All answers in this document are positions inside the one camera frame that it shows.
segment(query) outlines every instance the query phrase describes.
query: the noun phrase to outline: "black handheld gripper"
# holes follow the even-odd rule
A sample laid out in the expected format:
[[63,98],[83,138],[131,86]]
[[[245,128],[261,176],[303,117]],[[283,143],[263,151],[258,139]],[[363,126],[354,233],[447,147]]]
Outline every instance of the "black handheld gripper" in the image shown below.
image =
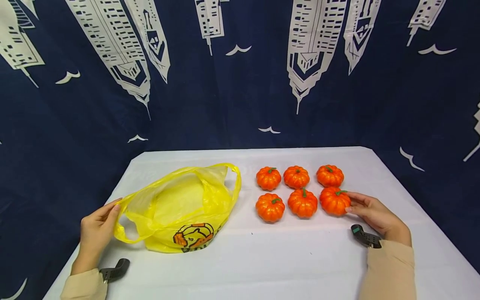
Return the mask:
[[351,227],[353,236],[359,241],[362,245],[367,246],[367,247],[372,247],[375,249],[379,249],[382,247],[380,244],[381,238],[371,234],[371,233],[366,233],[363,231],[363,228],[359,224],[352,225]]
[[114,268],[104,268],[100,270],[103,275],[103,282],[113,282],[122,278],[127,273],[130,261],[126,258],[120,258]]

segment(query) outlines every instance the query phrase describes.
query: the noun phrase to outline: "cityscape fabric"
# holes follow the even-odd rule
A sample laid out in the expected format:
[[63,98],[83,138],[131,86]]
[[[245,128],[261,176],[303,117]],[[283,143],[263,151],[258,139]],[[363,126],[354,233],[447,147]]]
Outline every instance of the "cityscape fabric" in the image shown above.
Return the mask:
[[144,151],[371,148],[480,271],[479,8],[0,0],[0,299],[43,297]]

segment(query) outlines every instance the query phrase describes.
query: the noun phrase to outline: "table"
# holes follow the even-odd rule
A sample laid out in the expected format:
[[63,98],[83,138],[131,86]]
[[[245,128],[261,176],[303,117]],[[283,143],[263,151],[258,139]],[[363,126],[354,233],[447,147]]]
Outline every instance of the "table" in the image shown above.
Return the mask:
[[[332,217],[320,208],[310,220],[289,209],[276,224],[264,223],[255,202],[264,192],[255,174],[265,166],[280,173],[299,165],[308,170],[307,189],[316,196],[319,166],[337,165],[345,174],[342,188],[379,198],[411,229],[416,258],[419,300],[474,300],[480,295],[480,275],[415,202],[375,153],[363,147],[250,149],[149,152],[133,159],[107,202],[135,192],[186,166],[206,167],[221,162],[238,166],[242,190],[230,220],[205,249],[163,254],[142,242],[127,245],[113,239],[100,267],[118,259],[131,261],[125,277],[109,285],[108,299],[166,300],[290,300],[357,298],[366,271],[366,249],[352,237],[355,216]],[[233,185],[229,172],[226,185]],[[283,183],[276,189],[284,202],[292,192]],[[134,226],[127,226],[127,235]],[[78,248],[45,299],[58,299]]]

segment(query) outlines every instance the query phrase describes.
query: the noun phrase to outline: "person's left hand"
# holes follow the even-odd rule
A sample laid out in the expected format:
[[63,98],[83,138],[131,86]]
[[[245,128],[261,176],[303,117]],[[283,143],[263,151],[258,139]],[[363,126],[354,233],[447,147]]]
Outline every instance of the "person's left hand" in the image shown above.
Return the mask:
[[120,199],[110,202],[82,219],[80,250],[72,265],[70,275],[90,271],[97,267],[100,255],[113,236],[115,222],[120,213],[120,206],[116,203]]

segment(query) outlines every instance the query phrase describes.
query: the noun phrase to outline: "hand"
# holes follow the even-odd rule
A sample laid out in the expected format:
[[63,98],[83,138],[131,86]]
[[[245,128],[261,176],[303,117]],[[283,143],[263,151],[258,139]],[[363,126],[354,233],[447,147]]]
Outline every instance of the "hand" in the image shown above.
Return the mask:
[[70,275],[93,270],[105,247],[113,236],[113,228],[120,213],[117,199],[82,219],[80,224],[80,250],[73,262]]
[[385,240],[412,246],[410,229],[377,198],[348,192],[352,206],[345,211],[361,217],[370,227],[382,234]]

